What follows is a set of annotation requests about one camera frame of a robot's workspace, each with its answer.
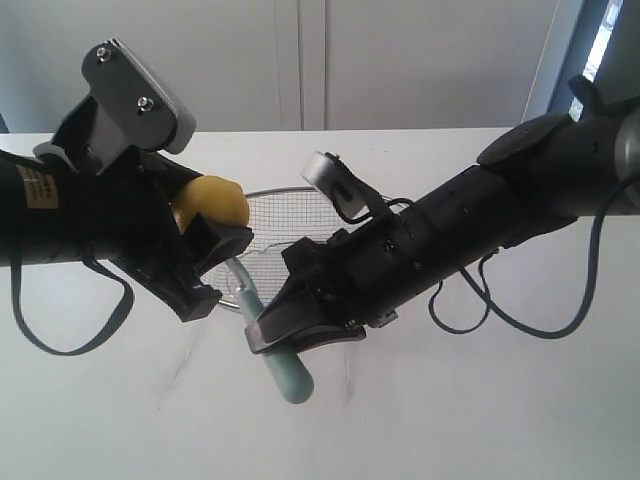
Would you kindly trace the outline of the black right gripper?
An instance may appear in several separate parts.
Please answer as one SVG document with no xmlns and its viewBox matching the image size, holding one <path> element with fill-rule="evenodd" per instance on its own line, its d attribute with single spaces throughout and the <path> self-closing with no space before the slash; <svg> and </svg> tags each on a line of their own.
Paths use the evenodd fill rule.
<svg viewBox="0 0 640 480">
<path fill-rule="evenodd" d="M 282 254 L 285 284 L 245 328 L 251 352 L 364 340 L 361 325 L 383 326 L 397 307 L 464 265 L 469 231 L 465 201 L 420 199 L 323 242 L 302 238 Z"/>
</svg>

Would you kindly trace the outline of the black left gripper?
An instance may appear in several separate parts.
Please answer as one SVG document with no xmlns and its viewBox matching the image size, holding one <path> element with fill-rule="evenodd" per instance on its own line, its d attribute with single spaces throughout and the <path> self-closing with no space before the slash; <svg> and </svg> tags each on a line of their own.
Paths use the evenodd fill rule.
<svg viewBox="0 0 640 480">
<path fill-rule="evenodd" d="M 243 253 L 246 226 L 197 213 L 184 232 L 186 262 L 154 254 L 177 227 L 173 196 L 200 172 L 127 143 L 97 101 L 87 95 L 61 121 L 49 142 L 52 164 L 65 173 L 63 212 L 51 234 L 50 260 L 76 262 L 93 253 L 165 303 L 182 322 L 206 318 L 222 293 L 200 278 Z"/>
</svg>

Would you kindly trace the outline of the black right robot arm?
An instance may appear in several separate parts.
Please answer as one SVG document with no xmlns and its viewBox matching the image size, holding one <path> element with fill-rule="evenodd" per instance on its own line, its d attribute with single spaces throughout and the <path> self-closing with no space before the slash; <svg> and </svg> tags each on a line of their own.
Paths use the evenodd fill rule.
<svg viewBox="0 0 640 480">
<path fill-rule="evenodd" d="M 245 331 L 252 352 L 361 340 L 474 261 L 589 216 L 587 280 L 575 317 L 552 331 L 517 324 L 540 339 L 572 334 L 595 293 L 605 217 L 639 211 L 639 101 L 604 103 L 580 75 L 570 88 L 584 118 L 549 113 L 518 125 L 474 165 L 416 201 L 402 200 L 399 211 L 337 155 L 316 155 L 311 184 L 344 227 L 324 242 L 305 237 L 284 250 L 288 278 Z"/>
</svg>

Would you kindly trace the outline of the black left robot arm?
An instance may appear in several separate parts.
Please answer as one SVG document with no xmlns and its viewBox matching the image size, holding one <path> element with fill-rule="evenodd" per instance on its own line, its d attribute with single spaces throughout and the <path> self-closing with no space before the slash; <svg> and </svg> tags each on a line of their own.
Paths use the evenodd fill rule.
<svg viewBox="0 0 640 480">
<path fill-rule="evenodd" d="M 253 233 L 240 187 L 170 159 L 188 142 L 176 104 L 151 92 L 86 96 L 29 156 L 1 155 L 1 262 L 78 262 L 138 284 L 182 321 L 221 300 L 212 268 Z"/>
</svg>

